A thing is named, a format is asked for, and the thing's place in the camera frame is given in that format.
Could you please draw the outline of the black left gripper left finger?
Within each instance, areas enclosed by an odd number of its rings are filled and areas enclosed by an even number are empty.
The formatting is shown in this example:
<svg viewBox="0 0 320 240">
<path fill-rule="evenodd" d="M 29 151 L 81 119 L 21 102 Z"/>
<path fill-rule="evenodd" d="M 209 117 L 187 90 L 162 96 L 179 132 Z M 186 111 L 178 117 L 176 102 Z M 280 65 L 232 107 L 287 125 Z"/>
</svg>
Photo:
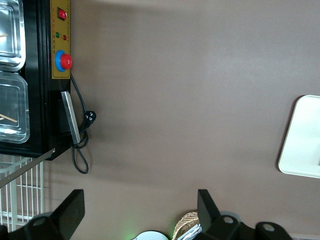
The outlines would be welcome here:
<svg viewBox="0 0 320 240">
<path fill-rule="evenodd" d="M 85 216 L 84 190 L 73 190 L 52 212 L 33 217 L 25 226 L 7 232 L 8 240 L 69 240 Z"/>
</svg>

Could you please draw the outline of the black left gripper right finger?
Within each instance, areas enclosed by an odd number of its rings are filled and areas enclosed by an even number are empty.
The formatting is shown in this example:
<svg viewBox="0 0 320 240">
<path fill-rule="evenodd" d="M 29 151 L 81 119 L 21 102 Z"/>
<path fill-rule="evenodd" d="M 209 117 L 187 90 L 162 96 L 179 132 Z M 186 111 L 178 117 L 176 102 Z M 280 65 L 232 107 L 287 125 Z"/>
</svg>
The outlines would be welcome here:
<svg viewBox="0 0 320 240">
<path fill-rule="evenodd" d="M 246 226 L 236 214 L 220 212 L 206 189 L 197 192 L 197 215 L 201 233 L 198 240 L 252 240 L 253 229 Z"/>
</svg>

